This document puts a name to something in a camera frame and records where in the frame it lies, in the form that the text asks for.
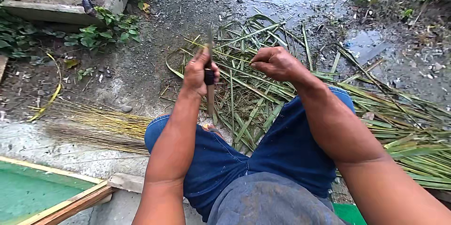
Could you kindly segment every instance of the knife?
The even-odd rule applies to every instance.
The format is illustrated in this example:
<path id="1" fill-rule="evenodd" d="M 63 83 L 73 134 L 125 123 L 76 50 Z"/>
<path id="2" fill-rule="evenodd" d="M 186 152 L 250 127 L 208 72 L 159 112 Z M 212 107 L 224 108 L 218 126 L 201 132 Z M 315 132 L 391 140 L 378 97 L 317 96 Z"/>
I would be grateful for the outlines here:
<path id="1" fill-rule="evenodd" d="M 211 27 L 208 29 L 208 53 L 210 60 L 205 64 L 204 82 L 206 84 L 206 112 L 208 115 L 213 115 L 215 112 L 215 73 L 211 69 L 211 56 L 213 55 L 213 31 Z"/>

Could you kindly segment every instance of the green mat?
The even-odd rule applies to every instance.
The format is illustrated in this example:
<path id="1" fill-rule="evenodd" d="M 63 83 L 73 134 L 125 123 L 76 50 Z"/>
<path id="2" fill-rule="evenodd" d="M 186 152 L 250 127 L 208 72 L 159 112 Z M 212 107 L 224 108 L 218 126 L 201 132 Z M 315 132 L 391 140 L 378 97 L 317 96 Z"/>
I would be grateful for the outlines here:
<path id="1" fill-rule="evenodd" d="M 355 205 L 337 203 L 333 203 L 332 205 L 334 207 L 335 214 L 343 220 L 353 225 L 366 225 L 364 218 Z"/>
<path id="2" fill-rule="evenodd" d="M 24 221 L 95 185 L 2 161 L 0 178 L 0 225 Z"/>

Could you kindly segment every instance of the denim shorts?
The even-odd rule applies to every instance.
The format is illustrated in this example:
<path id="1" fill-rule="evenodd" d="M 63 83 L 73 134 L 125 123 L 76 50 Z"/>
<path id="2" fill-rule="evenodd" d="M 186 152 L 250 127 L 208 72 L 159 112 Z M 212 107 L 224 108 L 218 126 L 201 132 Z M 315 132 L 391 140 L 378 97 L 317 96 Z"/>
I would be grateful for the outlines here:
<path id="1" fill-rule="evenodd" d="M 329 89 L 354 112 L 345 90 Z M 144 140 L 149 153 L 168 119 L 169 115 L 161 116 L 148 125 Z M 194 157 L 183 182 L 183 195 L 206 222 L 213 203 L 229 183 L 258 172 L 283 176 L 317 197 L 328 197 L 335 179 L 335 164 L 313 139 L 298 96 L 284 105 L 251 157 L 197 125 Z"/>

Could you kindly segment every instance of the gray shirt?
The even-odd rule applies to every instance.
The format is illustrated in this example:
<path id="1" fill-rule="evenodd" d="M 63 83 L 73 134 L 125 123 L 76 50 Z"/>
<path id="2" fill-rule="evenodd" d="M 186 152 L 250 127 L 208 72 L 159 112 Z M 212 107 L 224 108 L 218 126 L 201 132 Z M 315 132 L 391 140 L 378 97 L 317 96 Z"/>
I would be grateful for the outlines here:
<path id="1" fill-rule="evenodd" d="M 284 177 L 255 173 L 230 183 L 216 199 L 208 225 L 344 225 L 327 199 Z"/>

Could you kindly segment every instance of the knee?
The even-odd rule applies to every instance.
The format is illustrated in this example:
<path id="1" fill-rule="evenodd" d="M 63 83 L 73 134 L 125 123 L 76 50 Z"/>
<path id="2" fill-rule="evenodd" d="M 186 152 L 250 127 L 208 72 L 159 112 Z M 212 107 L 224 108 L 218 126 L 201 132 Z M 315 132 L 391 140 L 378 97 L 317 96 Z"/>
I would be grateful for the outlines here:
<path id="1" fill-rule="evenodd" d="M 349 96 L 346 90 L 337 87 L 329 87 L 329 89 L 355 114 L 354 103 L 352 102 L 352 98 L 351 96 Z"/>
<path id="2" fill-rule="evenodd" d="M 161 132 L 166 126 L 166 123 L 169 119 L 168 115 L 164 115 L 161 117 L 157 117 L 146 128 L 146 132 L 144 133 L 144 142 L 146 143 L 147 150 L 149 153 L 152 151 L 153 146 L 155 145 L 156 140 L 161 135 Z"/>

